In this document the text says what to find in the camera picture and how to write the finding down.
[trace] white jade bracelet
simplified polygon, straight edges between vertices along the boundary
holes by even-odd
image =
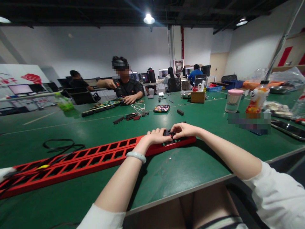
[[[138,158],[139,160],[142,161],[143,164],[145,164],[145,162],[146,162],[146,157],[144,155],[140,154],[140,153],[128,152],[126,154],[126,157],[128,157],[128,156],[132,156],[132,157]]]

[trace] pink lid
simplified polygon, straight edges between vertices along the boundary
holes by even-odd
[[[238,89],[228,90],[229,95],[242,95],[243,93],[244,93],[244,91],[238,90]]]

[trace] metal bowl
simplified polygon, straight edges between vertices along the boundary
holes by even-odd
[[[191,97],[191,92],[189,91],[181,92],[181,95],[184,99],[189,99]]]
[[[270,93],[272,93],[272,94],[286,94],[291,89],[293,89],[293,87],[272,86],[272,87],[270,87]]]

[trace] electric screwdriver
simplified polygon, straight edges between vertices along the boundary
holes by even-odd
[[[118,81],[118,79],[113,79],[113,82],[114,84],[117,86],[117,89],[116,89],[116,94],[117,94],[117,97],[120,98],[123,96],[123,91],[122,91],[122,88],[121,88],[121,85]]]

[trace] green bottle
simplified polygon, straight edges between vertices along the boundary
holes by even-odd
[[[70,99],[61,95],[60,92],[55,93],[55,103],[63,111],[69,111],[74,109],[74,105]]]

